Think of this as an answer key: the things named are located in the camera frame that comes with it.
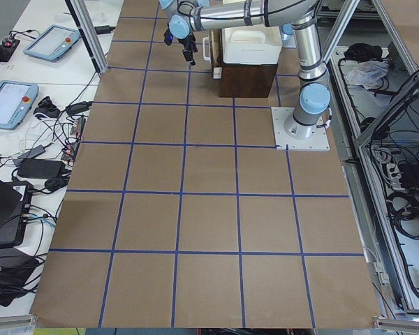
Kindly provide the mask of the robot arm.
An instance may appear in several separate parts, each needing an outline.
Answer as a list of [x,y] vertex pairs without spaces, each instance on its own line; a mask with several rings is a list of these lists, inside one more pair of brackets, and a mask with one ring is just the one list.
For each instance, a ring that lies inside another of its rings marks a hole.
[[160,1],[168,18],[167,45],[177,39],[184,58],[194,64],[194,34],[220,29],[227,45],[226,63],[269,65],[278,59],[282,46],[278,28],[290,25],[300,69],[297,106],[284,122],[286,133],[298,140],[310,138],[330,102],[327,66],[321,54],[316,28],[315,1],[234,1],[210,5],[208,1]]

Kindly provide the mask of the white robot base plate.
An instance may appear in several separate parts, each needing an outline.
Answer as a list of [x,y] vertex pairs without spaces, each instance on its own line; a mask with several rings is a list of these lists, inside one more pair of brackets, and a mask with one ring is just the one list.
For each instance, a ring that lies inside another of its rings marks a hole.
[[303,126],[293,118],[293,107],[272,107],[272,124],[277,150],[329,151],[326,127],[321,117],[312,126]]

